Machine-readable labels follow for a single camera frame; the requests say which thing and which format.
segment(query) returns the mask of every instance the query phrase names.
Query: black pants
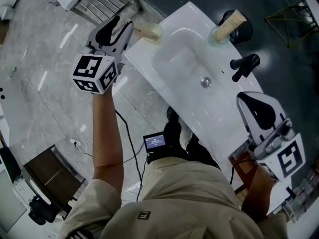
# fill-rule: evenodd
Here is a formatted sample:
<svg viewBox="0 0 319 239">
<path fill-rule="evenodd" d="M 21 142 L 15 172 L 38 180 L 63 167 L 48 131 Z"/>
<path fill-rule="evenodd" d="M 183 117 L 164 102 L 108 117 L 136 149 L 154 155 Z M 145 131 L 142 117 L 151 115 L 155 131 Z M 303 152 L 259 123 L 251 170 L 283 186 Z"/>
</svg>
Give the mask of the black pants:
<svg viewBox="0 0 319 239">
<path fill-rule="evenodd" d="M 163 151 L 159 153 L 150 153 L 148 164 L 154 160 L 165 157 L 179 157 L 188 161 L 197 161 L 206 165 L 212 165 L 220 169 L 208 150 L 197 141 L 191 139 L 186 146 L 186 150 L 184 150 L 179 143 L 180 133 L 181 125 L 179 122 L 168 122 L 164 129 L 164 136 L 166 145 L 170 147 L 165 150 L 165 153 Z"/>
</svg>

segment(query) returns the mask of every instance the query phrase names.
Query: white sink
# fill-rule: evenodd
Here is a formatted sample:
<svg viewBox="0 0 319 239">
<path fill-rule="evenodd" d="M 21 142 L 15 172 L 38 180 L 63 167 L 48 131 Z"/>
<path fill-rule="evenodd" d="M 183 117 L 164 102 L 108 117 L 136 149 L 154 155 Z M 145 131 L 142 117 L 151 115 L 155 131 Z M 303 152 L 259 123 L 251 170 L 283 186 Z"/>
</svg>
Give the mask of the white sink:
<svg viewBox="0 0 319 239">
<path fill-rule="evenodd" d="M 230 42 L 208 42 L 215 24 L 191 2 L 160 25 L 160 42 L 141 39 L 125 56 L 221 161 L 248 136 L 236 106 L 237 94 L 262 89 L 252 73 L 232 81 L 235 71 L 229 63 L 241 58 L 239 52 Z M 204 77 L 210 79 L 208 88 L 201 84 Z"/>
</svg>

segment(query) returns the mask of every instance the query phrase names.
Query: phone screen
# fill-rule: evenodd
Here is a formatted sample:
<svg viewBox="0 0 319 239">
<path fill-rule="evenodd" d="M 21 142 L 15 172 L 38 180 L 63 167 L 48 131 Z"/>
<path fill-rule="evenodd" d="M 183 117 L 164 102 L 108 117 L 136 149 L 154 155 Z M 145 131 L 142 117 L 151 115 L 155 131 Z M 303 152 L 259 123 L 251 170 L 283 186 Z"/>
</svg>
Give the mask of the phone screen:
<svg viewBox="0 0 319 239">
<path fill-rule="evenodd" d="M 157 135 L 145 139 L 147 149 L 152 149 L 155 147 L 160 147 L 165 145 L 164 135 Z"/>
</svg>

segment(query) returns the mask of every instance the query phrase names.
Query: concrete floor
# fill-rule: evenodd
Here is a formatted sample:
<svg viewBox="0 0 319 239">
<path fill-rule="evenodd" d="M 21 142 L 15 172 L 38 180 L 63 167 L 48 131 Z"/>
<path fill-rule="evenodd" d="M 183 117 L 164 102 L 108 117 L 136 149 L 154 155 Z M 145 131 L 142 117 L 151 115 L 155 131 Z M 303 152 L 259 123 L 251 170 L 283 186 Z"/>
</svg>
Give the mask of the concrete floor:
<svg viewBox="0 0 319 239">
<path fill-rule="evenodd" d="M 19 82 L 20 92 L 28 103 L 32 114 L 30 130 L 26 139 L 10 147 L 20 166 L 29 162 L 42 151 L 55 144 L 57 150 L 89 181 L 93 176 L 92 158 L 78 151 L 59 129 L 69 138 L 82 142 L 82 150 L 88 139 L 92 138 L 92 95 L 81 92 L 69 79 L 70 68 L 76 53 L 82 46 L 94 25 L 72 12 L 56 7 L 48 0 L 20 0 L 15 15 L 10 22 L 9 32 L 3 48 L 0 49 L 1 70 L 10 72 L 17 67 L 14 78 Z M 134 8 L 126 10 L 121 18 L 131 17 L 134 21 L 160 22 L 164 17 L 149 9 L 134 14 Z M 78 24 L 77 28 L 61 48 L 64 36 Z M 139 37 L 133 36 L 129 45 Z M 137 152 L 143 144 L 143 135 L 162 131 L 167 123 L 166 109 L 168 104 L 154 90 L 148 81 L 126 60 L 122 74 L 113 87 L 113 98 L 118 112 L 128 122 L 130 134 Z M 36 89 L 44 72 L 45 81 L 39 91 L 58 123 L 42 103 Z M 124 123 L 118 118 L 118 124 L 124 151 L 124 160 L 133 157 Z M 186 143 L 189 131 L 183 130 L 182 144 Z M 92 142 L 88 142 L 89 154 L 92 154 Z M 146 158 L 143 148 L 138 155 L 139 168 L 142 171 Z M 231 165 L 228 160 L 220 164 L 228 179 L 231 176 Z M 124 165 L 125 179 L 122 191 L 123 204 L 135 201 L 139 177 L 134 160 Z M 233 187 L 242 184 L 237 175 Z M 86 183 L 80 188 L 76 197 L 81 194 Z"/>
<path fill-rule="evenodd" d="M 164 15 L 170 15 L 191 1 L 215 23 L 231 9 L 238 9 L 248 17 L 253 25 L 253 37 L 250 41 L 235 46 L 242 56 L 252 53 L 260 56 L 261 64 L 254 69 L 254 75 L 264 93 L 279 100 L 291 118 L 295 131 L 302 135 L 307 163 L 293 176 L 293 184 L 298 185 L 310 170 L 319 150 L 319 102 L 316 94 L 318 86 L 312 70 L 312 63 L 318 62 L 319 35 L 312 35 L 297 48 L 287 48 L 278 33 L 264 21 L 265 17 L 286 7 L 285 0 L 145 1 Z M 287 1 L 296 3 L 301 0 Z M 276 27 L 285 36 L 285 25 L 276 24 Z M 292 39 L 296 40 L 307 28 L 309 25 L 304 23 L 291 22 L 289 29 Z"/>
</svg>

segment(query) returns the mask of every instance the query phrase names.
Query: electronic device with screen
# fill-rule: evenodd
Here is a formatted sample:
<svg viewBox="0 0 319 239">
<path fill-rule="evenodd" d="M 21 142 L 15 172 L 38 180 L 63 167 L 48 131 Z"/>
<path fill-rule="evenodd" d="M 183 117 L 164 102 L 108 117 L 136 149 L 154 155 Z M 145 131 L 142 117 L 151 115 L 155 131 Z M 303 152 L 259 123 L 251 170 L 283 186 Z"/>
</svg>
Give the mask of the electronic device with screen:
<svg viewBox="0 0 319 239">
<path fill-rule="evenodd" d="M 167 148 L 164 132 L 154 133 L 143 136 L 145 149 L 147 153 L 156 152 Z"/>
</svg>

